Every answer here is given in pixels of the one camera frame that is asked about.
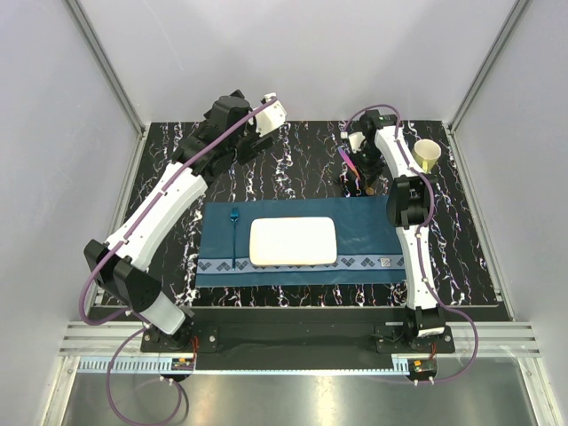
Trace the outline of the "pink orange knife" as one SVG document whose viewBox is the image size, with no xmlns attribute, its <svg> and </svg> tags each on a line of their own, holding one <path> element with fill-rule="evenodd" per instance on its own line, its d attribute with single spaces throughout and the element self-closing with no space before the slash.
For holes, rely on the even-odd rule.
<svg viewBox="0 0 568 426">
<path fill-rule="evenodd" d="M 359 172 L 349 155 L 341 148 L 337 148 L 347 170 L 340 176 L 340 183 L 350 197 L 374 196 L 375 190 L 368 186 L 364 176 Z"/>
</svg>

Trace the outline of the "yellow mug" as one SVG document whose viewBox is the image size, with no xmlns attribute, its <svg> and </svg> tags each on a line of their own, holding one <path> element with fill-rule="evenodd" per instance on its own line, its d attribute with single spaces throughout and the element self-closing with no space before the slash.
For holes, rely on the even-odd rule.
<svg viewBox="0 0 568 426">
<path fill-rule="evenodd" d="M 416 141 L 412 149 L 414 160 L 425 173 L 430 173 L 434 169 L 441 154 L 440 145 L 431 139 Z"/>
</svg>

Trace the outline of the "blue small fork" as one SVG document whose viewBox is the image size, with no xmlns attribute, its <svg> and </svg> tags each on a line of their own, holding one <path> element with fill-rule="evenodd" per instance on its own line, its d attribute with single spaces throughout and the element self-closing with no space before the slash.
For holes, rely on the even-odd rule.
<svg viewBox="0 0 568 426">
<path fill-rule="evenodd" d="M 232 232 L 232 270 L 236 269 L 236 228 L 240 218 L 240 212 L 238 208 L 232 208 L 230 213 L 230 220 L 233 226 Z"/>
</svg>

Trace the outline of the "blue patterned cloth placemat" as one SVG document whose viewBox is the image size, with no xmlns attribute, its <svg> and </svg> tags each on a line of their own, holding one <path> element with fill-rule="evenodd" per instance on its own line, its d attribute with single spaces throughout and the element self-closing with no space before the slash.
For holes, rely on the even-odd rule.
<svg viewBox="0 0 568 426">
<path fill-rule="evenodd" d="M 385 196 L 218 202 L 206 206 L 196 269 L 199 288 L 391 284 L 405 279 L 403 253 L 386 214 Z M 232 208 L 236 228 L 236 269 L 232 270 Z M 319 266 L 256 266 L 249 258 L 255 219 L 330 217 L 338 257 Z"/>
</svg>

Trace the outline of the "white rectangular plate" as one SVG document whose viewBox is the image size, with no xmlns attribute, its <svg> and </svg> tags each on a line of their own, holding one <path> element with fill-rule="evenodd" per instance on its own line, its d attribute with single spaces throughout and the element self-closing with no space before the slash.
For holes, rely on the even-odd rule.
<svg viewBox="0 0 568 426">
<path fill-rule="evenodd" d="M 330 217 L 255 219 L 249 258 L 256 266 L 319 266 L 338 257 L 335 223 Z"/>
</svg>

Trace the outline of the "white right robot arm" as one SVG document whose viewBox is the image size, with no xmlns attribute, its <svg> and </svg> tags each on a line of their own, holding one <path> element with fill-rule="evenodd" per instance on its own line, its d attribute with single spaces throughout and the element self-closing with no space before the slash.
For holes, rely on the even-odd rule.
<svg viewBox="0 0 568 426">
<path fill-rule="evenodd" d="M 403 140 L 399 113 L 383 115 L 384 104 L 371 106 L 358 120 L 357 133 L 349 137 L 361 181 L 366 186 L 388 169 L 392 177 L 386 214 L 395 228 L 406 274 L 405 319 L 397 343 L 410 351 L 432 351 L 443 337 L 446 321 L 434 290 L 430 264 L 429 230 L 434 214 L 434 179 L 411 155 Z"/>
</svg>

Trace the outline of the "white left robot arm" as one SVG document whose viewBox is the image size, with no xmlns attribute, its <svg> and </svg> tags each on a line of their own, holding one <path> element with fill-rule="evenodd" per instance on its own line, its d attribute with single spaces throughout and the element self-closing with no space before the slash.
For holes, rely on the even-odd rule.
<svg viewBox="0 0 568 426">
<path fill-rule="evenodd" d="M 145 330 L 155 329 L 172 351 L 182 351 L 192 339 L 192 316 L 165 295 L 149 266 L 171 228 L 208 186 L 235 162 L 244 164 L 269 148 L 286 121 L 276 94 L 264 95 L 252 107 L 241 91 L 217 99 L 204 119 L 177 143 L 154 189 L 135 212 L 104 241 L 91 240 L 83 250 L 90 274 L 78 304 L 81 320 L 90 319 L 85 299 L 92 286 L 114 296 L 123 312 L 136 317 Z"/>
</svg>

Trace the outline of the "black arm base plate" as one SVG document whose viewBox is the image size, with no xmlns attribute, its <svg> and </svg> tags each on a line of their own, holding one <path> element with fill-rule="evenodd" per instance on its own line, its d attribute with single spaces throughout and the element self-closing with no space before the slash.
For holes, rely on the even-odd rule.
<svg viewBox="0 0 568 426">
<path fill-rule="evenodd" d="M 246 343 L 272 347 L 357 346 L 380 353 L 453 354 L 455 344 L 444 312 L 411 313 L 401 307 L 197 307 L 183 331 L 183 346 L 152 328 L 143 352 L 181 352 L 194 337 L 200 353 Z"/>
</svg>

